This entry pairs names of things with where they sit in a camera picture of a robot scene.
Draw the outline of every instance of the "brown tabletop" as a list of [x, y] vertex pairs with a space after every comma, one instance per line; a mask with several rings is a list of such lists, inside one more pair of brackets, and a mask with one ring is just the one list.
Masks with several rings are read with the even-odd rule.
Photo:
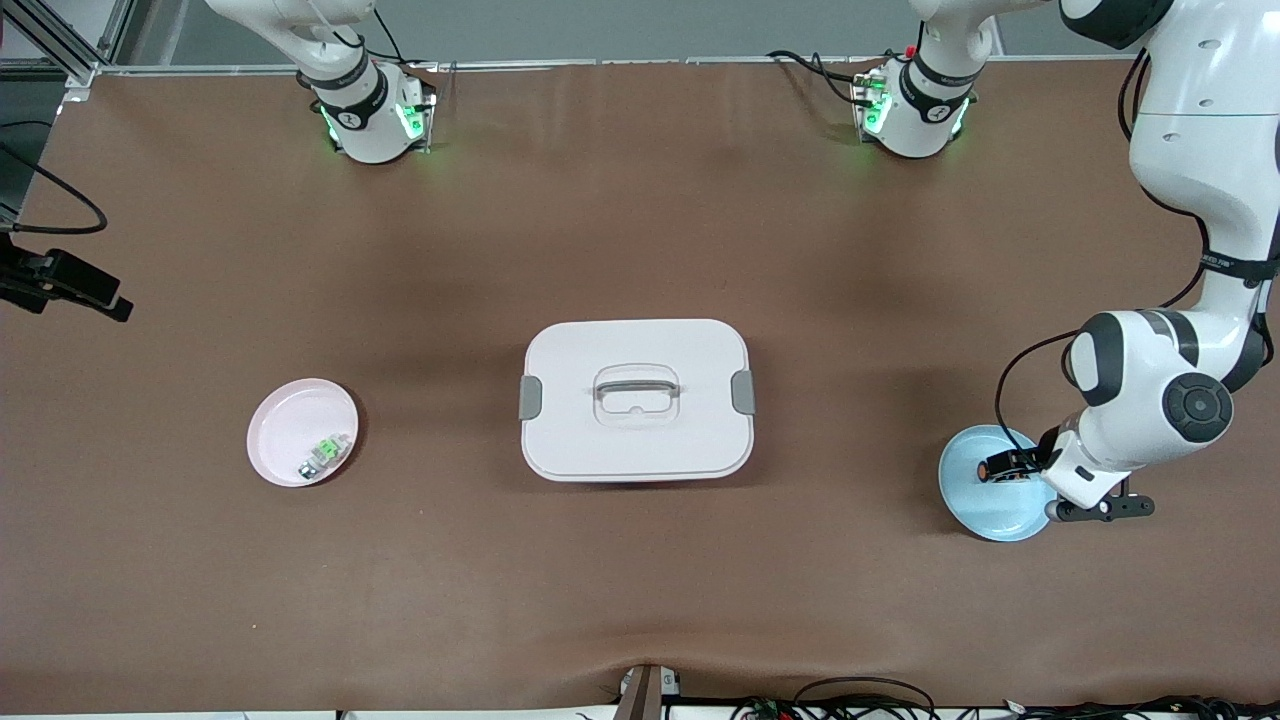
[[[937, 492], [1014, 352], [1194, 268], [1194, 225], [1128, 170], [1124, 70], [995, 64], [920, 161], [859, 145], [794, 69], [462, 74], [434, 151], [387, 167], [330, 152], [289, 77], [100, 78], [45, 160], [111, 225], [55, 245], [137, 310], [3, 311], [0, 711], [594, 703], [640, 661], [690, 693], [1280, 693], [1280, 375], [1225, 439], [1135, 475], [1148, 520], [997, 544]], [[83, 215], [42, 184], [23, 219]], [[527, 342], [650, 316], [746, 338], [748, 465], [536, 477]], [[283, 489], [244, 430], [305, 377], [351, 388], [365, 434]], [[1007, 392], [1033, 436], [1080, 406], [1055, 351]]]

